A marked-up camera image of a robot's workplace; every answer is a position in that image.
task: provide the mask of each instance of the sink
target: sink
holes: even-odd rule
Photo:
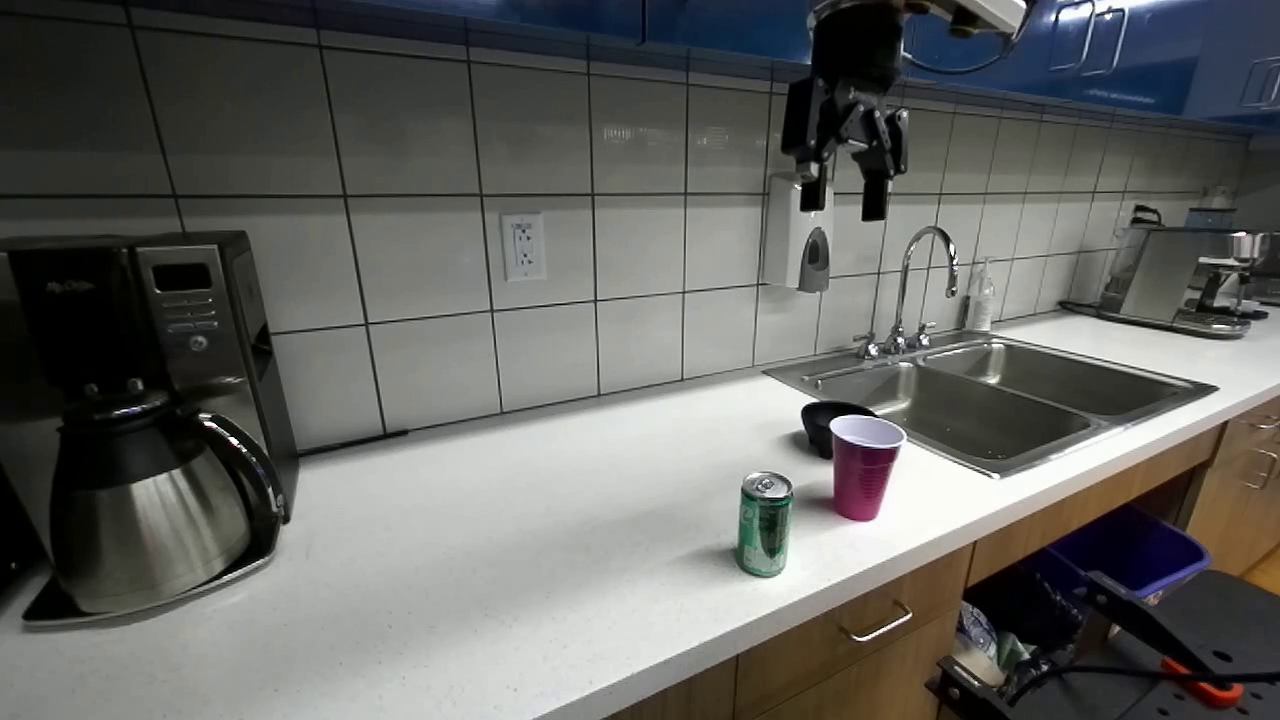
[[[829,358],[766,376],[821,399],[864,406],[912,439],[991,475],[1022,473],[1103,429],[1217,392],[991,336],[891,359]]]
[[[1099,364],[1030,343],[1009,343],[991,336],[935,348],[918,358],[918,364],[1077,410],[1103,424],[1137,424],[1217,392],[1210,385]]]
[[[874,415],[895,420],[912,439],[1001,475],[1012,475],[1099,429],[1085,412],[974,385],[966,376],[932,371],[912,359],[793,370],[777,371],[777,380],[811,397],[864,406]]]

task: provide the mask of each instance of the plastic cup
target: plastic cup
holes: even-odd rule
[[[895,454],[909,434],[878,415],[834,415],[830,420],[830,479],[834,513],[846,519],[874,519]]]

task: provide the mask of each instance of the soda can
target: soda can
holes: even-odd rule
[[[737,563],[753,575],[789,570],[793,479],[753,473],[740,493]]]

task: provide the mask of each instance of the carafe handle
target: carafe handle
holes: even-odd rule
[[[272,551],[285,526],[285,493],[267,454],[225,415],[196,412],[190,424],[212,456],[229,463],[247,513],[253,546]]]

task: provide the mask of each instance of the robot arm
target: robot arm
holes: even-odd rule
[[[804,214],[824,210],[830,156],[846,145],[864,171],[864,220],[885,220],[887,184],[909,171],[909,111],[878,111],[874,101],[895,84],[909,12],[939,12],[959,36],[1012,36],[1022,0],[815,0],[811,73],[789,90],[782,117]]]

